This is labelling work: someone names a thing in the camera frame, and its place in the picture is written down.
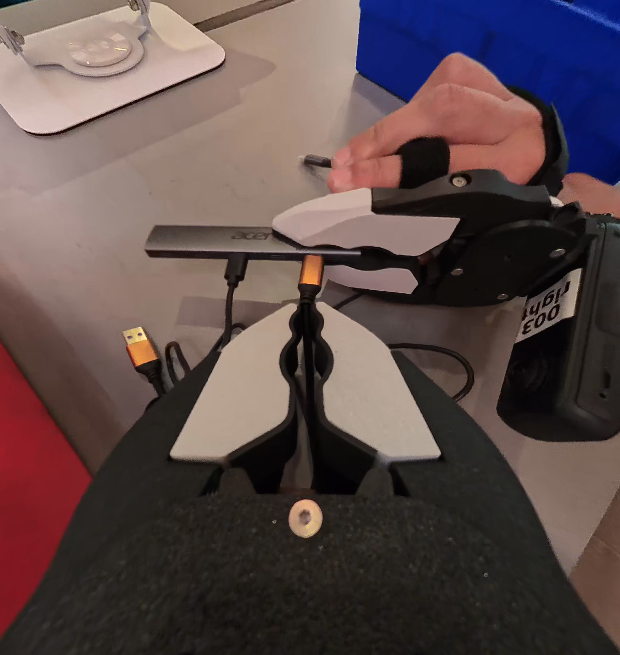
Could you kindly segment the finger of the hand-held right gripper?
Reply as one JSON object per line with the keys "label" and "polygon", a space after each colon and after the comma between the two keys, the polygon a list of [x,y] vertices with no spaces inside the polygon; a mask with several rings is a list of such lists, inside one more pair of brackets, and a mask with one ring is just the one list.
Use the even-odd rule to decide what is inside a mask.
{"label": "finger of the hand-held right gripper", "polygon": [[295,205],[273,219],[272,229],[302,246],[420,256],[448,241],[459,222],[456,217],[375,214],[372,191],[358,189]]}
{"label": "finger of the hand-held right gripper", "polygon": [[382,268],[365,271],[349,266],[328,266],[325,276],[333,283],[354,290],[412,294],[419,282],[407,268]]}

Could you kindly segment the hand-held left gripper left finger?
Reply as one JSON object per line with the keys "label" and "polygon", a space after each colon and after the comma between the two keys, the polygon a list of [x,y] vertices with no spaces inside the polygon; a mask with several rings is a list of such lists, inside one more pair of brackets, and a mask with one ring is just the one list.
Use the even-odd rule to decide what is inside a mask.
{"label": "hand-held left gripper left finger", "polygon": [[290,387],[280,357],[297,309],[283,306],[222,350],[169,453],[174,461],[227,463],[288,417]]}

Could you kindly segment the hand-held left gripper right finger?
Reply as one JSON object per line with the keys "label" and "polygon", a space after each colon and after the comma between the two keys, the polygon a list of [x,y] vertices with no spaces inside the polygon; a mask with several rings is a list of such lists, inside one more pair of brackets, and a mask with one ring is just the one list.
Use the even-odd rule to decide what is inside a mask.
{"label": "hand-held left gripper right finger", "polygon": [[386,464],[435,461],[441,451],[388,346],[320,301],[316,362],[328,428]]}

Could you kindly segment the black cable orange plugs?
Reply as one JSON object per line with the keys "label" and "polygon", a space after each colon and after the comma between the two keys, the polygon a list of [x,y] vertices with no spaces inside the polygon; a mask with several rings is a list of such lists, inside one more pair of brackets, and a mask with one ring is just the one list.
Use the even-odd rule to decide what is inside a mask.
{"label": "black cable orange plugs", "polygon": [[156,498],[182,496],[196,483],[200,494],[211,493],[228,474],[238,474],[255,493],[275,494],[279,490],[284,468],[298,449],[302,400],[295,387],[298,369],[299,334],[314,307],[322,286],[323,263],[320,256],[306,256],[299,277],[300,308],[290,319],[292,338],[280,357],[281,371],[290,387],[289,415],[281,425],[256,438],[229,457],[227,463],[174,461],[174,446],[193,406],[213,371],[222,350],[230,343],[229,326],[208,355],[193,369],[184,366],[185,376],[167,393],[155,398],[142,417],[128,430],[103,465],[100,474],[113,474],[125,494]]}

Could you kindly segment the grey usb hub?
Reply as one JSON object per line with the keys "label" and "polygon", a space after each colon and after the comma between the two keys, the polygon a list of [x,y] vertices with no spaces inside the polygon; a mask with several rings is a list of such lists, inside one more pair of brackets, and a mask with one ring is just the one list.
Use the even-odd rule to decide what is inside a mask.
{"label": "grey usb hub", "polygon": [[301,261],[320,256],[329,263],[350,263],[362,256],[359,249],[303,246],[269,227],[156,225],[146,240],[150,258],[228,259],[245,255],[253,261]]}

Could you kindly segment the blue plastic bin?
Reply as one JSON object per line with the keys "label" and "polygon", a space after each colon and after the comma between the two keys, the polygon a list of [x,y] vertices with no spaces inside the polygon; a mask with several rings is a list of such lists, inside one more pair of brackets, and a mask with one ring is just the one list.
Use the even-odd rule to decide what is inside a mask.
{"label": "blue plastic bin", "polygon": [[462,53],[559,113],[569,169],[620,181],[620,1],[361,1],[356,70],[408,101]]}

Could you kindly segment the red plastic bin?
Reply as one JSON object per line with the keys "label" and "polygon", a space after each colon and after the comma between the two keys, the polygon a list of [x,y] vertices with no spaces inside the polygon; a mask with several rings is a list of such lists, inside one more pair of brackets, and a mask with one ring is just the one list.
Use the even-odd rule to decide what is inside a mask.
{"label": "red plastic bin", "polygon": [[0,340],[0,638],[50,566],[90,481]]}

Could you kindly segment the person's right forearm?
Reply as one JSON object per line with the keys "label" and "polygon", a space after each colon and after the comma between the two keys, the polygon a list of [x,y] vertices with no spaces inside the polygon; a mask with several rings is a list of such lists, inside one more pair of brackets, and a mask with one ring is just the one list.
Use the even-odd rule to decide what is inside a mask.
{"label": "person's right forearm", "polygon": [[577,202],[590,214],[611,214],[620,219],[620,187],[583,173],[567,174],[562,183],[558,198],[564,204]]}

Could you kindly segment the person's right hand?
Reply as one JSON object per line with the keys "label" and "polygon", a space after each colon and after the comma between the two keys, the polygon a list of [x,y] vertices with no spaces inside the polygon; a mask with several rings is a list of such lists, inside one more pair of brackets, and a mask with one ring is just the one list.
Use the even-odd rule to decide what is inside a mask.
{"label": "person's right hand", "polygon": [[448,55],[406,105],[355,135],[333,157],[331,192],[399,187],[397,151],[419,137],[443,137],[449,171],[492,169],[526,185],[542,167],[543,118],[492,72],[461,53]]}

